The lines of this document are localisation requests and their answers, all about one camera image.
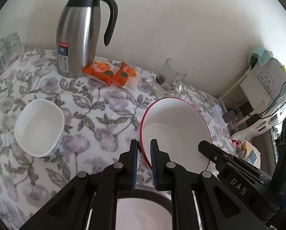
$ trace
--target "orange snack package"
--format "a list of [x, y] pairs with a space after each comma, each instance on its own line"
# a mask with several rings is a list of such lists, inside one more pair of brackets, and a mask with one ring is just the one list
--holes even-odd
[[82, 68], [82, 72], [90, 78], [110, 86], [110, 78], [113, 76], [113, 72], [116, 69], [117, 67], [101, 60], [98, 62], [94, 61], [91, 65]]
[[125, 62], [122, 62], [120, 69], [110, 80], [128, 91], [136, 90], [138, 85], [136, 70]]

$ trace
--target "red rim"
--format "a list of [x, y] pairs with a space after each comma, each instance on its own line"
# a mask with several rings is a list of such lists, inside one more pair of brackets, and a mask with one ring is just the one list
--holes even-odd
[[[142, 155], [143, 155], [143, 157], [144, 157], [144, 159], [145, 159], [145, 161], [146, 161], [146, 163], [147, 163], [147, 165], [148, 165], [148, 167], [149, 167], [150, 169], [152, 169], [152, 165], [150, 164], [150, 161], [148, 160], [148, 158], [147, 158], [147, 156], [146, 156], [146, 153], [145, 153], [145, 150], [144, 150], [144, 146], [143, 146], [143, 141], [142, 141], [143, 123], [144, 123], [144, 119], [145, 119], [145, 117], [146, 117], [146, 115], [147, 115], [147, 112], [150, 110], [150, 108], [151, 108], [155, 103], [157, 103], [158, 101], [160, 101], [160, 100], [162, 100], [162, 99], [167, 99], [167, 98], [178, 99], [178, 100], [181, 100], [181, 101], [187, 103], [187, 104], [190, 105], [194, 110], [196, 110], [197, 113], [202, 117], [202, 115], [199, 113], [199, 111], [198, 111], [197, 109], [195, 109], [195, 107], [194, 107], [193, 105], [191, 105], [191, 104], [188, 103], [187, 101], [184, 101], [184, 100], [182, 100], [182, 99], [180, 99], [180, 98], [166, 97], [166, 98], [158, 99], [158, 100], [156, 100], [155, 102], [153, 102], [153, 103], [147, 108], [147, 110], [145, 111], [145, 113], [144, 113], [144, 115], [143, 115], [143, 117], [142, 117], [141, 123], [140, 123], [140, 146], [141, 146], [141, 151], [142, 151]], [[207, 123], [206, 123], [206, 121], [204, 120], [203, 117], [202, 117], [202, 120], [204, 121], [204, 123], [205, 123], [205, 125], [206, 125], [206, 127], [207, 127], [207, 130], [208, 130], [208, 132], [209, 132], [210, 143], [212, 143], [212, 141], [211, 141], [211, 134], [210, 134], [208, 125], [207, 125]]]

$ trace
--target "white bowl with red rim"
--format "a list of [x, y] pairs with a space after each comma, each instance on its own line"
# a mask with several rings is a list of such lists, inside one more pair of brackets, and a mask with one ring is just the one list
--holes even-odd
[[157, 139], [159, 150], [167, 152], [172, 162], [186, 170], [201, 173], [210, 160], [198, 151], [199, 142], [211, 143], [208, 126], [202, 115], [179, 98], [161, 98], [152, 103], [143, 115], [139, 140], [139, 161], [151, 170], [150, 141]]

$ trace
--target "teal cloth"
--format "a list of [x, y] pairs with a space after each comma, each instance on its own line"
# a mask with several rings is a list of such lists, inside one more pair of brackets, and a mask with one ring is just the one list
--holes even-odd
[[256, 63], [259, 63], [260, 66], [263, 66], [272, 58], [274, 58], [273, 54], [266, 50], [264, 47], [255, 48], [248, 57], [249, 68], [253, 69]]

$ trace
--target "thermos label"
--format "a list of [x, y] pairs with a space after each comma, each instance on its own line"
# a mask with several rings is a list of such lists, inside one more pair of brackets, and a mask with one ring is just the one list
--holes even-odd
[[68, 73], [68, 44], [59, 42], [59, 66], [62, 72]]

